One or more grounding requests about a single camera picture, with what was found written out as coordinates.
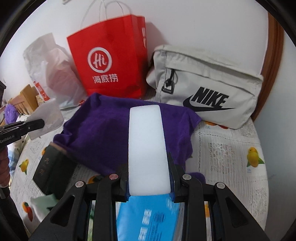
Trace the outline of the person's left hand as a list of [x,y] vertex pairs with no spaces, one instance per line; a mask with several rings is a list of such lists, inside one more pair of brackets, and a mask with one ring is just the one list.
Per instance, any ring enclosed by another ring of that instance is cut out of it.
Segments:
[[8,148],[1,149],[0,154],[0,185],[1,188],[7,187],[10,181],[10,168],[9,168]]

